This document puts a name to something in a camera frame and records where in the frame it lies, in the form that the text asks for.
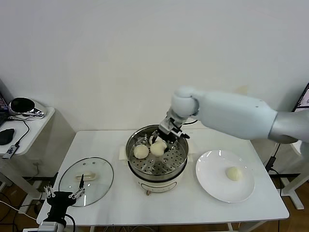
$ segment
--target white wall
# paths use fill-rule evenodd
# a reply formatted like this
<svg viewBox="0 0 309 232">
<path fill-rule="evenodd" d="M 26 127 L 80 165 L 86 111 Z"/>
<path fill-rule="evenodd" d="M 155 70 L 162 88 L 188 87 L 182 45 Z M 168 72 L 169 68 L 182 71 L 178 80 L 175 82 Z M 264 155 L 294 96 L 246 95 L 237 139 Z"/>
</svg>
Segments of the white wall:
<svg viewBox="0 0 309 232">
<path fill-rule="evenodd" d="M 308 9 L 307 0 L 2 0 L 0 78 L 74 131 L 158 123 L 180 85 L 245 86 L 289 110 L 309 80 Z"/>
</svg>

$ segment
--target white plate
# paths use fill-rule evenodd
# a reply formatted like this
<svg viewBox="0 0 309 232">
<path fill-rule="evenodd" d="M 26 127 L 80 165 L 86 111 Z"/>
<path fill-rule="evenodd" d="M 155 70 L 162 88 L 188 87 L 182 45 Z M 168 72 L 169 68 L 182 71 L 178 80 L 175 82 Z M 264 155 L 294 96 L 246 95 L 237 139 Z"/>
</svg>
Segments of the white plate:
<svg viewBox="0 0 309 232">
<path fill-rule="evenodd" d="M 233 181 L 226 176 L 229 167 L 238 167 L 242 178 Z M 244 161 L 230 151 L 214 150 L 203 154 L 196 165 L 201 186 L 214 198 L 236 203 L 248 199 L 254 190 L 254 177 Z"/>
</svg>

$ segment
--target wooden floor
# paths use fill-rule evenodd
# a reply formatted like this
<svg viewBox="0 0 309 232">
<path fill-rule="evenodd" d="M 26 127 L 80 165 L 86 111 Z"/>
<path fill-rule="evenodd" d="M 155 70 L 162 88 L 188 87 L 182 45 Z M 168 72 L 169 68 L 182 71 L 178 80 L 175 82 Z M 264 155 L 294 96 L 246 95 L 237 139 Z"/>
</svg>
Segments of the wooden floor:
<svg viewBox="0 0 309 232">
<path fill-rule="evenodd" d="M 273 182 L 277 187 L 279 187 L 279 179 L 274 178 Z M 25 197 L 25 193 L 19 187 L 13 185 L 12 187 L 6 187 L 2 191 L 6 196 L 8 196 L 12 202 L 12 205 L 18 206 L 21 204 Z M 286 220 L 280 222 L 280 232 L 309 232 L 309 183 L 304 183 L 301 187 L 296 190 L 299 198 L 305 206 L 304 210 L 296 210 L 291 199 L 289 197 L 283 197 L 283 201 L 287 206 L 290 217 Z M 0 195 L 0 200 L 7 202 L 7 200 Z M 8 207 L 0 203 L 0 220 L 8 212 Z M 34 213 L 33 206 L 27 212 L 30 216 L 36 218 L 37 215 Z M 12 230 L 12 225 L 3 225 L 3 223 L 12 223 L 15 216 L 15 211 L 11 210 L 8 216 L 0 222 L 0 232 L 16 232 L 17 230 Z M 36 221 L 26 217 L 23 214 L 16 214 L 15 223 L 19 229 L 22 231 L 24 228 L 37 228 L 38 225 Z M 239 223 L 233 223 L 233 229 L 237 230 Z M 156 232 L 207 232 L 207 231 L 224 231 L 228 230 L 226 224 L 211 224 L 211 225 L 181 225 L 181 226 L 151 226 Z M 82 227 L 81 231 L 89 232 L 89 227 Z M 106 232 L 129 232 L 129 228 L 125 227 L 109 227 Z M 96 232 L 104 231 L 104 227 L 96 227 Z M 150 232 L 148 228 L 138 227 L 134 232 Z M 278 221 L 269 221 L 255 229 L 254 232 L 277 232 L 278 231 Z"/>
</svg>

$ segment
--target steamed bun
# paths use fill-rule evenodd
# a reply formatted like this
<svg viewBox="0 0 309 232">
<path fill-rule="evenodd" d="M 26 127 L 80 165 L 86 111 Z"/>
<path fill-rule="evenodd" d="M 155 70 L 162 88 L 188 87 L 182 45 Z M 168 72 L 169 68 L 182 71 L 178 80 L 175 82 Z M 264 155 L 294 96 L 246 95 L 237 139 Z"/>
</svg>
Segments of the steamed bun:
<svg viewBox="0 0 309 232">
<path fill-rule="evenodd" d="M 239 181 L 242 178 L 242 171 L 237 167 L 230 167 L 226 170 L 229 179 Z"/>
<path fill-rule="evenodd" d="M 150 146 L 150 151 L 153 155 L 159 157 L 164 154 L 167 145 L 164 141 L 157 141 Z"/>
<path fill-rule="evenodd" d="M 149 153 L 149 150 L 148 150 L 148 147 L 146 145 L 137 145 L 135 148 L 134 148 L 134 156 L 137 158 L 137 159 L 143 159 L 143 158 L 146 158 L 148 156 L 148 153 Z"/>
</svg>

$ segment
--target cable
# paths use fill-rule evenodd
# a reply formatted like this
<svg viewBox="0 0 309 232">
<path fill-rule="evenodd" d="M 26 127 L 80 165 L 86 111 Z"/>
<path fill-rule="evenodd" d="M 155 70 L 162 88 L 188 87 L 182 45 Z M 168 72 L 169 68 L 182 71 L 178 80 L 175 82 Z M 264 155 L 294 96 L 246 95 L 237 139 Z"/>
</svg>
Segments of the cable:
<svg viewBox="0 0 309 232">
<path fill-rule="evenodd" d="M 76 224 L 75 224 L 74 218 L 71 215 L 69 215 L 69 214 L 66 214 L 66 216 L 72 220 L 72 222 L 73 222 L 73 232 L 75 232 Z"/>
<path fill-rule="evenodd" d="M 265 169 L 266 169 L 267 172 L 269 172 L 271 170 L 271 168 L 274 166 L 274 162 L 276 161 L 276 154 L 277 154 L 277 152 L 280 148 L 280 145 L 281 144 L 278 145 L 275 154 L 269 158 L 267 164 L 265 165 Z"/>
<path fill-rule="evenodd" d="M 281 145 L 281 144 L 278 145 L 277 150 L 276 150 L 275 154 L 273 155 L 273 157 L 276 157 L 276 154 L 277 154 L 277 152 L 278 152 L 278 150 L 279 150 L 280 145 Z"/>
<path fill-rule="evenodd" d="M 39 200 L 38 200 L 38 202 L 37 203 L 35 203 L 35 204 L 23 204 L 23 205 L 19 205 L 19 206 L 13 206 L 13 207 L 19 207 L 19 208 L 21 208 L 21 207 L 24 207 L 24 206 L 31 206 L 31 205 L 38 205 L 38 203 L 40 202 L 40 200 L 42 199 L 42 195 L 43 195 L 43 193 L 41 192 L 41 196 L 40 196 L 40 198 L 39 198 Z"/>
<path fill-rule="evenodd" d="M 13 210 L 16 210 L 16 211 L 20 212 L 21 214 L 26 215 L 28 218 L 31 218 L 31 219 L 33 219 L 33 220 L 36 221 L 36 219 L 35 219 L 34 217 L 31 217 L 31 216 L 25 214 L 24 212 L 22 212 L 22 211 L 20 211 L 20 210 L 18 210 L 18 209 L 15 209 L 13 206 L 10 206 L 9 204 L 7 204 L 7 203 L 5 203 L 5 202 L 3 202 L 3 201 L 0 201 L 0 202 L 3 203 L 3 204 L 6 204 L 8 207 L 11 207 Z"/>
<path fill-rule="evenodd" d="M 33 164 L 37 167 L 37 173 L 35 175 L 33 175 L 32 177 L 30 177 L 29 179 L 25 179 L 26 181 L 32 180 L 35 176 L 37 176 L 39 174 L 39 165 L 37 163 Z"/>
<path fill-rule="evenodd" d="M 194 123 L 196 123 L 198 120 L 195 120 L 195 121 L 193 121 L 193 122 L 187 122 L 187 123 L 184 123 L 184 125 L 191 125 L 191 124 L 194 124 Z"/>
<path fill-rule="evenodd" d="M 275 169 L 271 168 L 270 170 L 274 171 L 278 175 L 280 175 Z M 281 184 L 281 179 L 279 177 L 279 182 L 280 182 L 280 197 L 281 197 L 281 192 L 282 192 L 282 184 Z M 280 232 L 280 220 L 278 220 L 278 232 Z"/>
<path fill-rule="evenodd" d="M 134 232 L 134 230 L 135 230 L 136 228 L 138 228 L 138 227 L 145 227 L 145 228 L 150 229 L 152 232 L 155 232 L 155 230 L 152 229 L 152 228 L 150 228 L 149 226 L 136 226 L 136 227 L 133 228 L 133 230 L 132 230 L 131 232 Z"/>
<path fill-rule="evenodd" d="M 0 194 L 2 196 L 4 196 L 9 201 L 10 205 L 12 205 L 11 200 L 4 193 L 0 192 Z M 9 208 L 8 212 L 4 215 L 3 218 L 1 218 L 0 222 L 2 222 L 8 216 L 8 214 L 10 213 L 10 210 L 11 210 L 11 208 Z"/>
<path fill-rule="evenodd" d="M 0 226 L 2 226 L 2 225 L 4 225 L 4 226 L 12 225 L 13 226 L 13 232 L 14 232 L 14 227 L 16 228 L 16 232 L 19 231 L 19 229 L 18 229 L 18 227 L 17 227 L 17 225 L 15 223 L 1 223 Z"/>
<path fill-rule="evenodd" d="M 120 230 L 118 232 L 120 232 L 122 228 L 124 228 L 124 230 L 126 232 L 126 228 L 124 226 L 120 227 Z"/>
<path fill-rule="evenodd" d="M 109 226 L 105 227 L 103 232 L 106 232 L 108 228 L 109 228 Z"/>
<path fill-rule="evenodd" d="M 22 121 L 22 122 L 26 125 L 26 127 L 27 127 L 26 133 L 24 133 L 24 135 L 21 136 L 21 138 L 15 143 L 15 146 L 16 146 L 16 145 L 19 145 L 20 141 L 21 141 L 21 140 L 25 137 L 25 135 L 28 134 L 28 132 L 30 131 L 29 126 L 28 126 L 27 123 L 26 123 L 24 120 L 22 120 L 22 119 L 7 118 L 6 121 Z"/>
</svg>

